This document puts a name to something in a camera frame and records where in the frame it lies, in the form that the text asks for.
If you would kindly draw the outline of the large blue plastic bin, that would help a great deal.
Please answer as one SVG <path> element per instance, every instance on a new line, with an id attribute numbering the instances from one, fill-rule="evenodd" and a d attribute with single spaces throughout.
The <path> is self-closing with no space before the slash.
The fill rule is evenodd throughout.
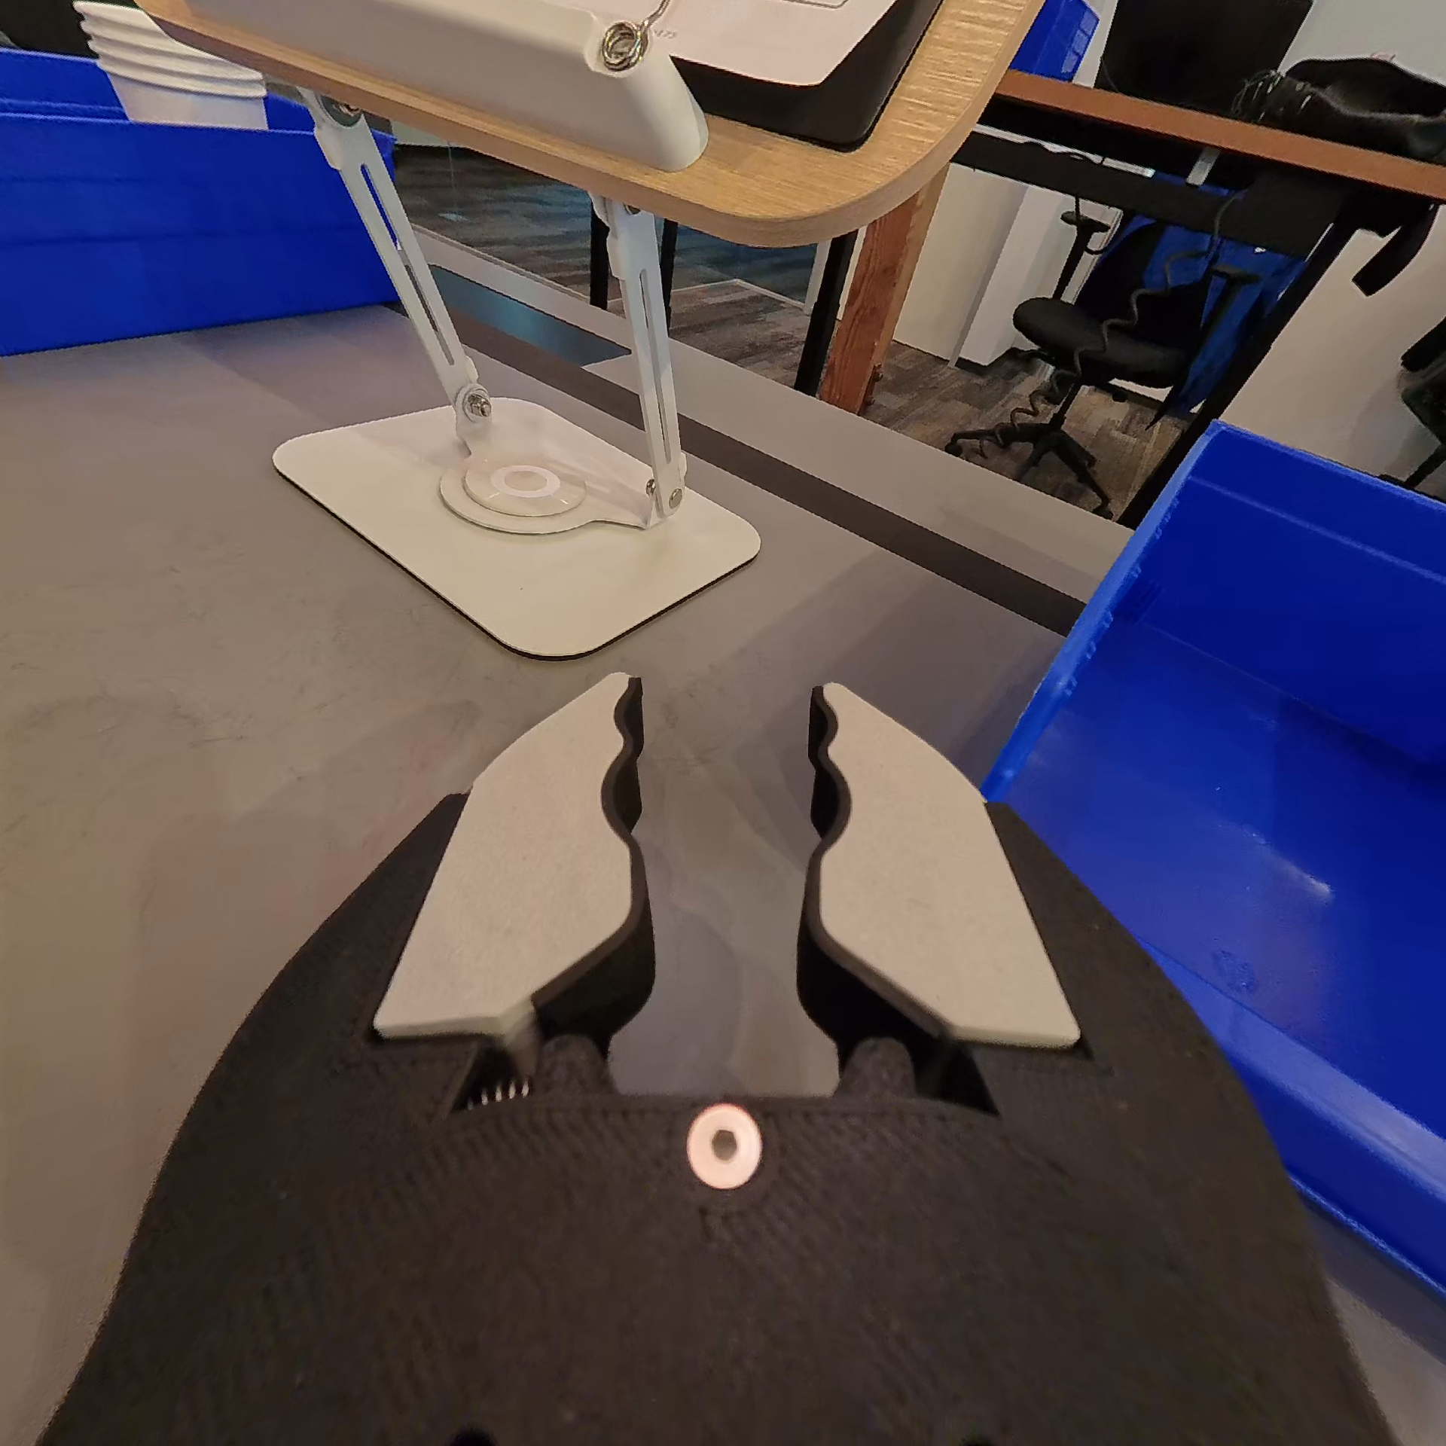
<path id="1" fill-rule="evenodd" d="M 1291 1185 L 1443 1294 L 1443 503 L 1209 424 L 983 798 L 1194 1002 Z"/>

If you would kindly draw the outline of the black office chair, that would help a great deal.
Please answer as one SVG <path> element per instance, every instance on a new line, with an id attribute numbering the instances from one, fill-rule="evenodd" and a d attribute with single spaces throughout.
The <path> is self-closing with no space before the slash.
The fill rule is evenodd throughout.
<path id="1" fill-rule="evenodd" d="M 953 431 L 943 450 L 961 459 L 965 443 L 1034 443 L 1020 479 L 1054 452 L 1094 492 L 1094 514 L 1111 520 L 1094 452 L 1067 436 L 1062 416 L 1082 388 L 1141 382 L 1180 395 L 1234 301 L 1261 281 L 1218 258 L 1225 216 L 1238 200 L 1243 190 L 1218 190 L 1209 231 L 1201 231 L 1194 249 L 1176 249 L 1162 264 L 1162 281 L 1146 281 L 1156 241 L 1130 231 L 1104 254 L 1104 286 L 1094 286 L 1094 299 L 1020 301 L 1013 331 L 1046 357 L 1050 377 L 1004 424 Z"/>

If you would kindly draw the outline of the black monitor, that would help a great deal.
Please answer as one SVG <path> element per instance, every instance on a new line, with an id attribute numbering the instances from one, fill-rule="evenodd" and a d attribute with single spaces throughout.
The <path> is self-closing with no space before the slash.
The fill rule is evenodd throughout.
<path id="1" fill-rule="evenodd" d="M 1307 0 L 1123 0 L 1094 90 L 1225 115 L 1283 65 L 1307 13 Z"/>

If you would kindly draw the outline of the stack of white cups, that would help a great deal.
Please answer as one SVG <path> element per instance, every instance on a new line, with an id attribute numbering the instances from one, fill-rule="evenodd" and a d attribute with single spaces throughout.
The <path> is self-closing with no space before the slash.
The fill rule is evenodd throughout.
<path id="1" fill-rule="evenodd" d="M 268 128 L 268 86 L 260 70 L 180 45 L 141 10 L 94 0 L 73 10 L 130 118 Z"/>

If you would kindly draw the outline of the printed white paper sheet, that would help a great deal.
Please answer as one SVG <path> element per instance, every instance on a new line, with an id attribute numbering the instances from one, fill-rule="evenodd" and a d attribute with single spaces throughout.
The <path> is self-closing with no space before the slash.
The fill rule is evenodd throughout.
<path id="1" fill-rule="evenodd" d="M 656 31 L 676 63 L 824 86 L 891 10 L 895 0 L 670 0 Z"/>

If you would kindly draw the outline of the small blue plastic bin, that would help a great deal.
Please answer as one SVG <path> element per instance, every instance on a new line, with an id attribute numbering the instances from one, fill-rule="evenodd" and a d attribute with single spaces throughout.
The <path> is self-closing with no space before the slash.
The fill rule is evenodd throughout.
<path id="1" fill-rule="evenodd" d="M 1034 17 L 1010 70 L 1040 80 L 1076 80 L 1094 40 L 1099 13 L 1089 0 L 1046 0 Z"/>

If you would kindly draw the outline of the blue jacket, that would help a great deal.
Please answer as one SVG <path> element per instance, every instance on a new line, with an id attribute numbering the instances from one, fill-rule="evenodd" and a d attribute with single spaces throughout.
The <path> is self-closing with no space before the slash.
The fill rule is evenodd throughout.
<path id="1" fill-rule="evenodd" d="M 1111 336 L 1164 353 L 1123 372 L 1130 388 L 1164 390 L 1164 411 L 1196 411 L 1238 353 L 1261 299 L 1249 243 L 1130 215 L 1110 264 L 1123 286 Z"/>

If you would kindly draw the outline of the black jacket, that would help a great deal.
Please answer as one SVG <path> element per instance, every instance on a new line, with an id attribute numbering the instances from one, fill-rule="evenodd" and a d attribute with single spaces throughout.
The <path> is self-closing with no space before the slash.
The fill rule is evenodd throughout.
<path id="1" fill-rule="evenodd" d="M 1418 489 L 1446 464 L 1446 322 L 1402 353 L 1402 404 L 1431 431 L 1439 450 L 1402 479 Z"/>

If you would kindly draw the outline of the wooden table black frame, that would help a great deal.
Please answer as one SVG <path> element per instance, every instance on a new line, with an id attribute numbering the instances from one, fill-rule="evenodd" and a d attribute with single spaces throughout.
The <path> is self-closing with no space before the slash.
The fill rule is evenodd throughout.
<path id="1" fill-rule="evenodd" d="M 1342 243 L 1355 231 L 1384 234 L 1384 249 L 1355 269 L 1355 288 L 1374 294 L 1418 254 L 1431 227 L 1430 215 L 1446 200 L 1443 164 L 1024 70 L 1004 70 L 983 106 L 983 123 L 953 162 L 1040 190 L 1305 258 L 1305 269 L 1243 336 L 1225 377 L 1123 513 L 1130 529 L 1162 500 L 1206 429 L 1225 416 Z"/>

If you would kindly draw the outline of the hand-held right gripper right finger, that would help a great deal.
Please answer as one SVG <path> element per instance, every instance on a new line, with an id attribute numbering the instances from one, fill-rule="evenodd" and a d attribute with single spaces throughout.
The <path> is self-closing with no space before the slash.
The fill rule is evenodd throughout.
<path id="1" fill-rule="evenodd" d="M 812 694 L 812 766 L 797 994 L 837 1057 L 876 1037 L 916 1066 L 957 1047 L 1072 1051 L 1076 1012 L 983 792 L 837 681 Z"/>

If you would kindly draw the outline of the wooden book stand white base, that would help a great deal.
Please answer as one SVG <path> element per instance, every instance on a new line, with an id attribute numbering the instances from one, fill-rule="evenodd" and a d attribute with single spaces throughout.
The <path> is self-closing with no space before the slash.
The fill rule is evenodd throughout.
<path id="1" fill-rule="evenodd" d="M 921 190 L 965 144 L 1038 2 L 939 2 L 873 139 L 819 152 L 706 118 L 661 2 L 141 2 L 212 56 L 289 80 L 421 341 L 444 404 L 274 443 L 274 470 L 500 645 L 581 658 L 719 581 L 760 534 L 685 479 L 657 227 L 834 241 Z M 495 395 L 377 162 L 368 115 L 587 190 L 639 382 L 644 459 Z"/>

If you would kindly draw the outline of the black bag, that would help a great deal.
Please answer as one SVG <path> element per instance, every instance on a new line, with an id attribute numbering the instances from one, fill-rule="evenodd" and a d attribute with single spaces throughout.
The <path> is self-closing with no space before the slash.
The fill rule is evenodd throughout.
<path id="1" fill-rule="evenodd" d="M 1305 56 L 1291 70 L 1261 70 L 1238 90 L 1234 115 L 1422 164 L 1446 156 L 1446 86 L 1387 56 Z"/>

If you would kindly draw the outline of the blue plastic bin with cups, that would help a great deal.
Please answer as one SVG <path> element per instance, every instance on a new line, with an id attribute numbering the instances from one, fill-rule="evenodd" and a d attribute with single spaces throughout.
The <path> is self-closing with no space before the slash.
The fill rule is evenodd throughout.
<path id="1" fill-rule="evenodd" d="M 94 56 L 0 56 L 0 353 L 396 301 L 292 99 L 140 123 Z"/>

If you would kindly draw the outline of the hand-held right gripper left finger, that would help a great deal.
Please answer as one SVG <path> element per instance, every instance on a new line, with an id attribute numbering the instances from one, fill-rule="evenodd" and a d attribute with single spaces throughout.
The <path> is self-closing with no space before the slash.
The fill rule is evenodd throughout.
<path id="1" fill-rule="evenodd" d="M 508 744 L 471 781 L 426 883 L 377 1037 L 598 1051 L 656 986 L 639 822 L 639 677 L 608 671 Z"/>

